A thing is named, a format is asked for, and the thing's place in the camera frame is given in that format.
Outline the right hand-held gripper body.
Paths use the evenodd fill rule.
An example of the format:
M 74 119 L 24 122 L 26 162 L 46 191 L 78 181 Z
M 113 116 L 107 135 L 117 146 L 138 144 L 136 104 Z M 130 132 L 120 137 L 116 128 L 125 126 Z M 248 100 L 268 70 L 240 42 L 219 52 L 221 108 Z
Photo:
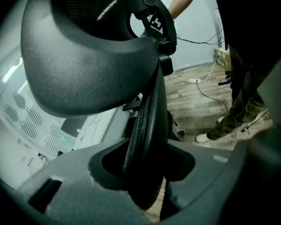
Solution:
M 149 36 L 162 36 L 163 35 L 163 27 L 161 22 L 158 20 L 156 15 L 150 15 L 147 17 L 147 20 L 150 25 Z

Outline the person's black shirt torso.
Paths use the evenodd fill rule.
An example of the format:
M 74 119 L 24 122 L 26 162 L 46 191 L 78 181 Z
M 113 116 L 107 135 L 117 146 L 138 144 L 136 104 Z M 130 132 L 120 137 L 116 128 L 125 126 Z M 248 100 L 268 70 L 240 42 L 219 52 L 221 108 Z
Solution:
M 228 45 L 251 61 L 281 57 L 281 0 L 216 0 Z

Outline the small tan patterned box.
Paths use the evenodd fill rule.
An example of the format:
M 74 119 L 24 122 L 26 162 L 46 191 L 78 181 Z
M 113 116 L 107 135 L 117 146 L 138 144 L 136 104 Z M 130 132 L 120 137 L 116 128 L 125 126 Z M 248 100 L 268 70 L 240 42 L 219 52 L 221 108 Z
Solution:
M 221 47 L 214 49 L 214 58 L 216 62 L 222 66 L 226 71 L 230 70 L 231 60 L 229 49 L 225 50 Z

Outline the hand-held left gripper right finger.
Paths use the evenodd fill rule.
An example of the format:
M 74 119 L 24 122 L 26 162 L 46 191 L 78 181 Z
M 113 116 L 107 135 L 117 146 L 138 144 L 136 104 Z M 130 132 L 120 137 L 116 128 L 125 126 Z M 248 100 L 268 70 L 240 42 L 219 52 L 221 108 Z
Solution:
M 204 221 L 215 204 L 207 190 L 229 160 L 230 151 L 168 140 L 161 221 Z

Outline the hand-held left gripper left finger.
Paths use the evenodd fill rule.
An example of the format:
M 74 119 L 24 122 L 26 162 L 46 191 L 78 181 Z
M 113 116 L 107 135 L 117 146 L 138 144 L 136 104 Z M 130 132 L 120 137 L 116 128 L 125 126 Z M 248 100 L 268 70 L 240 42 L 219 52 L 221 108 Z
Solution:
M 153 139 L 127 138 L 65 153 L 18 188 L 19 203 L 42 225 L 150 225 L 155 154 Z

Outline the black mesh office chair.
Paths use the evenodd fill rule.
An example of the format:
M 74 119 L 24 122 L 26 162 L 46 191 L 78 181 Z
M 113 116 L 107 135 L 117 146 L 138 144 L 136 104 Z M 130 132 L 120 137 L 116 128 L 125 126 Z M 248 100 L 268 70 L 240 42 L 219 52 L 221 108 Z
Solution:
M 162 36 L 149 36 L 150 15 L 161 22 Z M 173 71 L 176 45 L 174 22 L 161 0 L 28 0 L 22 19 L 26 77 L 47 113 L 92 115 L 142 95 L 129 141 L 132 148 L 156 142 L 156 198 L 168 140 L 164 76 Z

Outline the person's right forearm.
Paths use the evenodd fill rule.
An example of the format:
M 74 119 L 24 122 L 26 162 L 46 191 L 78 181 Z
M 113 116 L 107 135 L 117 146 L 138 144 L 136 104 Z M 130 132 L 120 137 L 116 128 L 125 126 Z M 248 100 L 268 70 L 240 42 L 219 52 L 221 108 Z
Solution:
M 171 18 L 175 20 L 189 7 L 192 2 L 193 0 L 173 0 L 168 8 Z

